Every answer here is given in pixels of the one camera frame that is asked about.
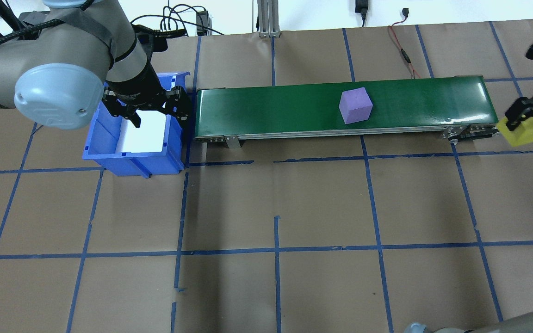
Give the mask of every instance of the white paper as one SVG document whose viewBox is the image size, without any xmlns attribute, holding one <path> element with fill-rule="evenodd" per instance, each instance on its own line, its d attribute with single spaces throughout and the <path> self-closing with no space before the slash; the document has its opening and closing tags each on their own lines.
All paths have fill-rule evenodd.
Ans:
<svg viewBox="0 0 533 333">
<path fill-rule="evenodd" d="M 158 111 L 140 111 L 141 127 L 123 119 L 116 153 L 151 153 L 163 149 L 163 135 L 166 130 L 166 115 Z"/>
</svg>

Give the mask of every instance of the light blue joint cover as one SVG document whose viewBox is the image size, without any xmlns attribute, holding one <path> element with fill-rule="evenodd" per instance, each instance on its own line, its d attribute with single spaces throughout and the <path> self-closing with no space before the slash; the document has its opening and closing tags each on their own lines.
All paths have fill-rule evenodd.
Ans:
<svg viewBox="0 0 533 333">
<path fill-rule="evenodd" d="M 13 102 L 19 112 L 39 124 L 72 130 L 89 124 L 103 92 L 102 80 L 90 70 L 48 63 L 22 74 Z"/>
<path fill-rule="evenodd" d="M 404 333 L 431 333 L 431 331 L 427 329 L 427 325 L 413 322 L 408 327 L 406 327 Z"/>
<path fill-rule="evenodd" d="M 43 0 L 43 4 L 49 8 L 64 9 L 64 8 L 77 8 L 86 0 Z"/>
</svg>

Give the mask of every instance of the metal post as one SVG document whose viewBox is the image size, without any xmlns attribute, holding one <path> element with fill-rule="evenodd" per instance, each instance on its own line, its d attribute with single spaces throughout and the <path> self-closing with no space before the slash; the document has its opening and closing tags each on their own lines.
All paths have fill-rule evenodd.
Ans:
<svg viewBox="0 0 533 333">
<path fill-rule="evenodd" d="M 258 36 L 279 37 L 279 0 L 258 1 Z"/>
</svg>

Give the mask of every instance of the floor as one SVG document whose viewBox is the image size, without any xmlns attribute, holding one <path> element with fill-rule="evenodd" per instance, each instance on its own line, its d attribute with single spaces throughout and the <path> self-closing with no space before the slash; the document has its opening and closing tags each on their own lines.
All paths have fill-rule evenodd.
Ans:
<svg viewBox="0 0 533 333">
<path fill-rule="evenodd" d="M 424 77 L 484 74 L 499 114 L 533 94 L 533 21 L 397 34 Z M 190 70 L 191 91 L 409 77 L 383 28 L 184 38 L 154 67 Z M 86 135 L 0 110 L 0 333 L 393 333 L 533 310 L 533 144 L 191 143 L 186 170 L 142 179 L 81 160 Z"/>
</svg>

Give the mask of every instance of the power adapter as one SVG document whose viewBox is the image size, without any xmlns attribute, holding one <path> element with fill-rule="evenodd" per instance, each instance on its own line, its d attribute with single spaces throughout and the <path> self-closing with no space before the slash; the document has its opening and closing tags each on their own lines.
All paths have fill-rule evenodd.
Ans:
<svg viewBox="0 0 533 333">
<path fill-rule="evenodd" d="M 199 11 L 197 14 L 197 25 L 201 25 L 202 27 L 197 26 L 197 36 L 207 36 L 212 35 L 211 30 L 206 29 L 207 28 L 213 28 L 211 26 L 211 17 L 209 17 L 208 11 Z"/>
<path fill-rule="evenodd" d="M 368 9 L 370 9 L 370 0 L 355 0 L 355 12 L 361 13 L 363 21 L 366 20 Z"/>
</svg>

